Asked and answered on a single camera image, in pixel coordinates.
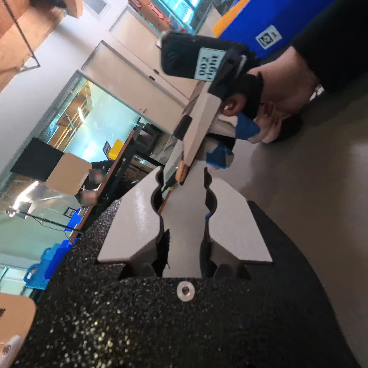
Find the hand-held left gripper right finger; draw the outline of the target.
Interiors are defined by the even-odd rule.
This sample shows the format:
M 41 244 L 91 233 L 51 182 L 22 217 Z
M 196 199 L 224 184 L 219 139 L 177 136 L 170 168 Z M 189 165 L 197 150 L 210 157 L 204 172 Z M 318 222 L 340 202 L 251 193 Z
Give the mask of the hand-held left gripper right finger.
M 204 188 L 208 213 L 200 245 L 201 272 L 240 272 L 246 264 L 272 264 L 247 200 L 207 168 Z

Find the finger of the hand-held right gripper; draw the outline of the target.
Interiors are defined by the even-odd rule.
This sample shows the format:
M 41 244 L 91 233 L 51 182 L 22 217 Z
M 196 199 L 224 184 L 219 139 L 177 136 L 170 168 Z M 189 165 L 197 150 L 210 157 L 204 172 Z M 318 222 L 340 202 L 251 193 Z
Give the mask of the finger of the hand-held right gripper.
M 211 83 L 205 83 L 192 110 L 192 121 L 183 138 L 182 161 L 185 167 L 190 167 L 208 132 L 211 123 L 218 113 L 221 98 L 209 93 Z

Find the large blue plastic bin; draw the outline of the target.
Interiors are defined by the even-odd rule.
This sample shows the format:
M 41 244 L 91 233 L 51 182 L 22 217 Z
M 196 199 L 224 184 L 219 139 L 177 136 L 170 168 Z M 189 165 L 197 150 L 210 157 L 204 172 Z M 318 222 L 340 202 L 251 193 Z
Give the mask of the large blue plastic bin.
M 219 37 L 245 44 L 257 58 L 288 47 L 290 41 L 333 0 L 250 0 Z

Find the person's right forearm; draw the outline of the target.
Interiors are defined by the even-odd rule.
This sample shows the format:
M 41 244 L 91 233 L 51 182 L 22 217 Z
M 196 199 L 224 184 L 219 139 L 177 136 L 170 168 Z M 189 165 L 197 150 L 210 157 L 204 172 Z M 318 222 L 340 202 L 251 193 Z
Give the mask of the person's right forearm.
M 368 1 L 340 0 L 292 41 L 325 91 L 342 90 L 368 70 Z

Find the person's right hand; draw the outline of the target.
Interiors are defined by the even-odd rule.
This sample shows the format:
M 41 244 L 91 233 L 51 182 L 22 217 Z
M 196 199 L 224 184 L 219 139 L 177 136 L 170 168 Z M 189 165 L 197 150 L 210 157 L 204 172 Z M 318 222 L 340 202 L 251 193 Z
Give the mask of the person's right hand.
M 300 110 L 318 86 L 305 60 L 289 47 L 275 61 L 242 71 L 229 87 L 220 112 L 252 118 L 260 132 L 250 138 L 251 143 L 278 143 L 299 132 Z

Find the white double doors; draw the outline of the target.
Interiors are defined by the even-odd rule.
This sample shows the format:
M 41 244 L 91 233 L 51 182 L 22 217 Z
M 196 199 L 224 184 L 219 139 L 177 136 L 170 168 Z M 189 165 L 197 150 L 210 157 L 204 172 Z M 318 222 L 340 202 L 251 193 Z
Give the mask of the white double doors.
M 154 32 L 128 5 L 79 71 L 136 113 L 172 131 L 197 85 L 167 76 Z

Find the flat blue plastic bin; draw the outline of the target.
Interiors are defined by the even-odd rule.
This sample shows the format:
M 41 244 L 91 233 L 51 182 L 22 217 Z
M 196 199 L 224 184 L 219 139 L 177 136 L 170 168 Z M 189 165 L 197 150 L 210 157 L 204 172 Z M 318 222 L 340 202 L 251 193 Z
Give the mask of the flat blue plastic bin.
M 80 225 L 82 221 L 81 211 L 82 209 L 79 208 L 74 212 L 67 224 L 67 227 L 64 229 L 65 232 L 72 232 Z

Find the cardboard box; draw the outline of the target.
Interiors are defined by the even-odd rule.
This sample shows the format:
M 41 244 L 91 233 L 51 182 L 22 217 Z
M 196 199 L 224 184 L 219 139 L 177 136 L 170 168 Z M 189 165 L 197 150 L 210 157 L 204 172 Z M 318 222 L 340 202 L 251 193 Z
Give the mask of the cardboard box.
M 128 182 L 136 184 L 143 180 L 154 169 L 156 169 L 155 165 L 134 155 L 125 171 L 124 177 Z

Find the wooden desk with black legs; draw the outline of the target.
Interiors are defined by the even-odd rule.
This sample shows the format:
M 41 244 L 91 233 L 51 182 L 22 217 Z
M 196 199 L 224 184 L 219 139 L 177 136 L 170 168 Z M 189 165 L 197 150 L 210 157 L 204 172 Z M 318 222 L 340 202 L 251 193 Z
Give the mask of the wooden desk with black legs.
M 98 204 L 83 210 L 80 223 L 71 233 L 70 244 L 73 244 L 80 233 L 85 231 L 113 202 L 114 192 L 121 183 L 123 175 L 136 152 L 134 134 L 135 131 L 132 130 L 107 174 L 107 182 L 99 186 L 97 190 Z

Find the black light stand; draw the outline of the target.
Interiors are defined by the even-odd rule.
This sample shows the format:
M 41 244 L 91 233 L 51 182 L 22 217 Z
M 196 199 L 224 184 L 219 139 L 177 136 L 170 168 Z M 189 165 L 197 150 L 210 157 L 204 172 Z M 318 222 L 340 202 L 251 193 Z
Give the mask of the black light stand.
M 85 234 L 84 231 L 78 230 L 76 228 L 72 228 L 68 225 L 58 223 L 58 222 L 55 222 L 55 221 L 52 221 L 52 220 L 49 220 L 49 219 L 46 219 L 46 218 L 42 218 L 42 217 L 39 217 L 39 216 L 36 216 L 36 215 L 32 215 L 28 212 L 8 208 L 8 209 L 5 210 L 5 213 L 9 217 L 17 216 L 17 217 L 20 217 L 20 218 L 23 218 L 23 219 L 26 219 L 27 217 L 32 218 L 35 221 L 37 221 L 39 224 L 41 224 L 42 226 L 44 225 L 44 223 L 48 223 L 50 225 L 57 226 L 58 228 L 62 228 L 63 230 L 61 230 L 61 231 L 64 231 L 64 232 L 65 232 L 64 229 L 67 229 L 67 230 L 70 230 L 71 232 L 76 232 L 78 234 L 82 234 L 82 235 Z

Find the yellow box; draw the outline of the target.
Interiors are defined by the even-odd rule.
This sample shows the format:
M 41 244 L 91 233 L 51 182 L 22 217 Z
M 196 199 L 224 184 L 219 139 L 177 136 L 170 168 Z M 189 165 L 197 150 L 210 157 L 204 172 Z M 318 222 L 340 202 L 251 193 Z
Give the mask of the yellow box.
M 123 147 L 124 142 L 121 141 L 120 139 L 117 139 L 108 153 L 108 158 L 110 160 L 116 160 Z

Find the wooden panel on white stand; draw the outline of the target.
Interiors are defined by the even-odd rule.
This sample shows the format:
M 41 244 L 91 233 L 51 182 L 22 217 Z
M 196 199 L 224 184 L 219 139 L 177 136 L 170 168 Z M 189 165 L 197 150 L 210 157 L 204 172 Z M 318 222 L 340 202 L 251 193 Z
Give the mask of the wooden panel on white stand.
M 71 153 L 64 153 L 45 185 L 51 190 L 75 196 L 85 182 L 92 164 Z
M 25 296 L 0 293 L 0 367 L 11 367 L 25 343 L 36 313 Z

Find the black ceiling rod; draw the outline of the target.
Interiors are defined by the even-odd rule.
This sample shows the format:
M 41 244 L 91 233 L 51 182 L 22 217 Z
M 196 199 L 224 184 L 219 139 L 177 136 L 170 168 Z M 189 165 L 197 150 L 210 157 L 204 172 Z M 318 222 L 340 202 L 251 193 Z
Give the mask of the black ceiling rod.
M 27 66 L 25 66 L 25 64 L 23 64 L 21 67 L 16 68 L 17 73 L 23 73 L 23 72 L 26 72 L 26 71 L 30 71 L 30 70 L 34 70 L 34 69 L 40 68 L 40 67 L 41 67 L 41 65 L 40 65 L 40 63 L 39 63 L 39 61 L 38 61 L 37 57 L 35 56 L 34 51 L 33 51 L 33 49 L 31 48 L 31 46 L 30 46 L 30 44 L 29 44 L 29 42 L 28 42 L 28 40 L 27 40 L 27 38 L 26 38 L 26 36 L 25 36 L 25 34 L 24 34 L 23 30 L 21 29 L 21 26 L 19 25 L 18 20 L 17 20 L 17 18 L 15 17 L 15 15 L 14 15 L 14 13 L 13 13 L 13 11 L 12 11 L 12 9 L 11 9 L 10 5 L 9 5 L 9 3 L 8 3 L 6 0 L 2 0 L 2 3 L 3 3 L 3 5 L 5 6 L 5 8 L 6 8 L 6 10 L 7 10 L 8 14 L 10 15 L 10 17 L 11 17 L 11 19 L 12 19 L 13 23 L 16 25 L 16 28 L 18 29 L 18 31 L 19 31 L 19 33 L 20 33 L 20 35 L 21 35 L 21 38 L 23 39 L 24 43 L 26 44 L 27 49 L 28 49 L 28 51 L 29 51 L 29 53 L 30 53 L 30 57 L 31 57 L 31 58 L 35 61 L 35 63 L 36 63 L 34 66 L 31 66 L 31 67 L 27 67 Z

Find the wooden support post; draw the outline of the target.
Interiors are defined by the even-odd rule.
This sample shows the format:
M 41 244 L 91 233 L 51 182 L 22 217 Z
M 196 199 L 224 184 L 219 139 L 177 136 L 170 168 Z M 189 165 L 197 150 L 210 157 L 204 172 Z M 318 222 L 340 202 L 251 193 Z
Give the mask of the wooden support post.
M 128 3 L 159 32 L 172 30 L 188 34 L 188 31 L 183 26 L 181 26 L 171 15 L 166 16 L 153 1 L 129 0 Z

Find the black wall screen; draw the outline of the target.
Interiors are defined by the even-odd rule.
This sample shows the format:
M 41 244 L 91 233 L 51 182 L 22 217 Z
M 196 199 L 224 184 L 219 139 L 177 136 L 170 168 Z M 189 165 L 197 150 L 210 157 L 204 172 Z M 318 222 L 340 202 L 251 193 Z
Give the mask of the black wall screen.
M 10 171 L 40 182 L 46 182 L 63 154 L 62 151 L 34 137 Z

